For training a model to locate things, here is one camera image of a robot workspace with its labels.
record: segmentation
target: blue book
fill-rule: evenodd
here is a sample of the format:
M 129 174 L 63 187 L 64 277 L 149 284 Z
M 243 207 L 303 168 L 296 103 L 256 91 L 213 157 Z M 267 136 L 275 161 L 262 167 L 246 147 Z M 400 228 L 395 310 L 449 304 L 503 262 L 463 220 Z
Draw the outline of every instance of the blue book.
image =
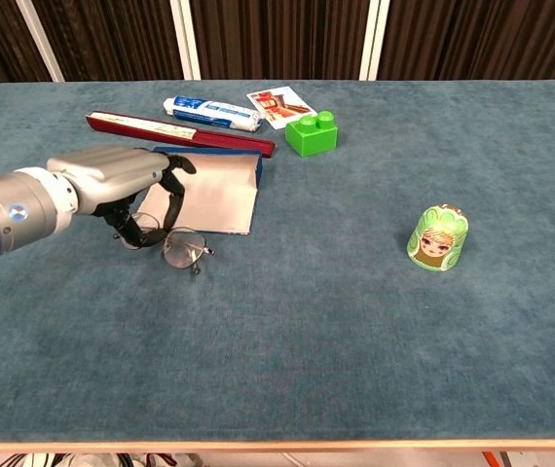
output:
M 184 156 L 197 173 L 175 169 L 185 187 L 185 197 L 175 227 L 198 232 L 249 234 L 262 176 L 262 153 L 234 149 L 159 146 L 155 151 Z M 161 225 L 169 193 L 156 184 L 150 187 L 138 212 L 150 214 Z

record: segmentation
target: eyeglasses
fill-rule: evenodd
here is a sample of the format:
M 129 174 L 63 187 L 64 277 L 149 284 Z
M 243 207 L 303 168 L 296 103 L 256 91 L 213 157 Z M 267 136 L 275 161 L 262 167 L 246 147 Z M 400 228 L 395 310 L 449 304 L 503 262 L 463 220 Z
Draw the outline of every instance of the eyeglasses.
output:
M 203 254 L 213 256 L 215 252 L 206 246 L 204 236 L 186 227 L 177 227 L 169 231 L 163 245 L 165 260 L 177 269 L 191 268 L 197 275 L 201 269 L 198 261 Z

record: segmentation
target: doll face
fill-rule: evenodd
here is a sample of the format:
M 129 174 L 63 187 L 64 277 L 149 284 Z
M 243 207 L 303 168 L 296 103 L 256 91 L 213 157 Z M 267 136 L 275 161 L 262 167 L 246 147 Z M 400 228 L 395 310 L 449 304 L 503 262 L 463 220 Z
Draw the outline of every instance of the doll face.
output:
M 453 246 L 453 238 L 447 233 L 439 233 L 427 229 L 421 238 L 421 249 L 433 258 L 439 258 L 448 253 Z

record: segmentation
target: toothpaste tube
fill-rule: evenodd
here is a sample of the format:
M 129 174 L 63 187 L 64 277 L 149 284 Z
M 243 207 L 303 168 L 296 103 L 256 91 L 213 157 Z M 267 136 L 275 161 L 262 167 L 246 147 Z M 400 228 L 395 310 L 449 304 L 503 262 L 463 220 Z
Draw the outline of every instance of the toothpaste tube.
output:
M 256 110 L 182 95 L 166 99 L 163 106 L 168 115 L 180 120 L 245 131 L 256 131 L 265 120 Z

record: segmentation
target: photo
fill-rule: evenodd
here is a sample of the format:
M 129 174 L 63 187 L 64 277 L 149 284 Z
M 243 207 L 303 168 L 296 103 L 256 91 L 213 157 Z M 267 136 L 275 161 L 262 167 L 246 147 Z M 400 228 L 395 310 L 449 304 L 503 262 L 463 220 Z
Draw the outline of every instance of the photo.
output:
M 247 97 L 260 112 L 264 112 L 267 122 L 275 129 L 284 128 L 304 115 L 316 115 L 315 110 L 297 95 L 291 87 L 261 90 Z

